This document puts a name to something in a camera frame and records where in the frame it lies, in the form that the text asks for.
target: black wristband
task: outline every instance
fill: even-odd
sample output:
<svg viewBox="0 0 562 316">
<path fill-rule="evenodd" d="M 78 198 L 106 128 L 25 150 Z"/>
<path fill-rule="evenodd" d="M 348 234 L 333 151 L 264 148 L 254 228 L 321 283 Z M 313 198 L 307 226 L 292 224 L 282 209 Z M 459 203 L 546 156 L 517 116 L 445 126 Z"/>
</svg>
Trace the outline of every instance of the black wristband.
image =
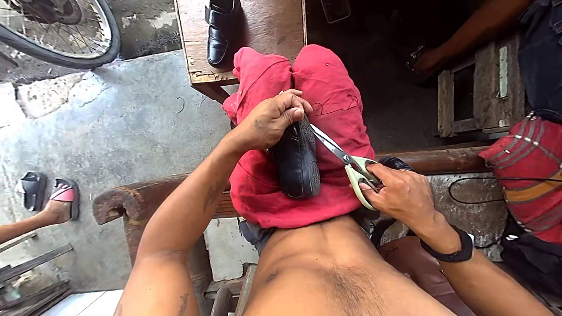
<svg viewBox="0 0 562 316">
<path fill-rule="evenodd" d="M 451 225 L 451 227 L 453 227 L 455 232 L 459 234 L 461 244 L 460 251 L 453 252 L 452 254 L 442 254 L 431 249 L 428 244 L 420 239 L 421 247 L 435 259 L 440 261 L 458 263 L 470 260 L 470 258 L 472 258 L 472 249 L 474 246 L 472 243 L 472 238 L 470 238 L 470 236 L 468 236 L 468 234 L 464 230 L 458 228 L 457 226 Z"/>
</svg>

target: green scissor handle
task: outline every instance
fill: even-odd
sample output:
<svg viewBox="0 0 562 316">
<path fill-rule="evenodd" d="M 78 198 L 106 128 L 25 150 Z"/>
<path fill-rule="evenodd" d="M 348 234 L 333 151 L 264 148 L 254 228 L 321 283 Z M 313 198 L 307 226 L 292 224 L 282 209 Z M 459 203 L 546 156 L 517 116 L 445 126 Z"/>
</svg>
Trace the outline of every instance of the green scissor handle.
<svg viewBox="0 0 562 316">
<path fill-rule="evenodd" d="M 363 195 L 363 191 L 361 191 L 361 188 L 359 187 L 359 183 L 363 182 L 373 189 L 376 189 L 377 185 L 382 184 L 382 182 L 377 177 L 375 177 L 372 173 L 370 173 L 366 168 L 368 165 L 376 164 L 377 162 L 371 159 L 357 157 L 357 156 L 351 156 L 351 158 L 353 158 L 357 162 L 358 164 L 357 167 L 359 167 L 360 169 L 360 171 L 356 171 L 351 166 L 351 164 L 345 166 L 347 176 L 350 179 L 351 186 L 355 191 L 355 195 L 357 196 L 359 201 L 361 201 L 361 204 L 363 204 L 364 207 L 368 208 L 371 211 L 376 211 L 377 209 L 375 209 L 371 205 L 371 203 L 369 203 L 367 199 L 365 199 L 365 196 Z"/>
</svg>

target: sandal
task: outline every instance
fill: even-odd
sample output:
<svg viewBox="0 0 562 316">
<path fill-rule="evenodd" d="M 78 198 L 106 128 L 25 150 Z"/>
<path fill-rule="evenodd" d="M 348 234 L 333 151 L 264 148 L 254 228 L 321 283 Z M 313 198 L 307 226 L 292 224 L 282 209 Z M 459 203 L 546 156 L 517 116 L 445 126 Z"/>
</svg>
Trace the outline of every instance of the sandal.
<svg viewBox="0 0 562 316">
<path fill-rule="evenodd" d="M 70 220 L 77 220 L 80 214 L 80 209 L 78 208 L 80 199 L 78 185 L 72 180 L 55 178 L 55 189 L 58 190 L 51 195 L 49 200 L 70 202 Z"/>
<path fill-rule="evenodd" d="M 39 211 L 45 196 L 45 176 L 41 173 L 30 171 L 20 180 L 24 194 L 24 207 L 28 211 Z"/>
</svg>

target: red fabric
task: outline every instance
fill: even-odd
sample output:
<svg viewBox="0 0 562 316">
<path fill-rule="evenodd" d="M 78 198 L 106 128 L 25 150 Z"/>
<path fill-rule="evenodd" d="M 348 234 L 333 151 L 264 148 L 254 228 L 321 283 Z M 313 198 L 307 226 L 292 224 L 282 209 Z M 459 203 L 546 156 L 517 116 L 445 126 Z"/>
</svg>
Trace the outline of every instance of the red fabric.
<svg viewBox="0 0 562 316">
<path fill-rule="evenodd" d="M 234 75 L 240 80 L 237 93 L 223 103 L 223 110 L 236 124 L 261 101 L 294 87 L 314 108 L 311 123 L 336 141 L 347 153 L 374 157 L 365 133 L 359 90 L 342 61 L 329 49 L 304 47 L 294 66 L 282 56 L 262 55 L 244 47 L 234 56 Z M 361 203 L 349 188 L 343 164 L 316 142 L 320 170 L 320 193 L 308 200 L 293 200 L 277 185 L 277 167 L 265 151 L 249 151 L 230 176 L 230 197 L 236 211 L 263 228 L 302 227 L 347 214 Z"/>
<path fill-rule="evenodd" d="M 480 153 L 497 177 L 552 178 L 562 170 L 562 125 L 529 116 Z M 501 180 L 507 206 L 537 238 L 562 244 L 562 183 Z M 524 197 L 512 195 L 528 192 Z"/>
</svg>

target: scissors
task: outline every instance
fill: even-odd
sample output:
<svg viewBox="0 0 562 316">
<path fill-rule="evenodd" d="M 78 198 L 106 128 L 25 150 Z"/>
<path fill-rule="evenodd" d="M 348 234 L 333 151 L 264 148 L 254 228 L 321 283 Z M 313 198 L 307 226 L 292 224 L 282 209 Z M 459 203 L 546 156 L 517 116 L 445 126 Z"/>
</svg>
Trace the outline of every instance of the scissors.
<svg viewBox="0 0 562 316">
<path fill-rule="evenodd" d="M 375 209 L 363 196 L 363 192 L 359 187 L 359 183 L 363 182 L 373 188 L 376 192 L 379 191 L 379 187 L 383 185 L 379 178 L 374 176 L 367 170 L 367 166 L 370 164 L 377 164 L 378 162 L 357 156 L 351 156 L 346 153 L 335 141 L 329 138 L 324 132 L 322 132 L 319 128 L 310 124 L 312 127 L 312 132 L 314 135 L 324 144 L 329 151 L 331 151 L 336 157 L 338 157 L 343 164 L 345 165 L 345 170 L 347 176 L 350 179 L 351 186 L 355 191 L 355 195 L 361 201 L 364 207 L 368 208 L 371 211 L 376 211 Z"/>
</svg>

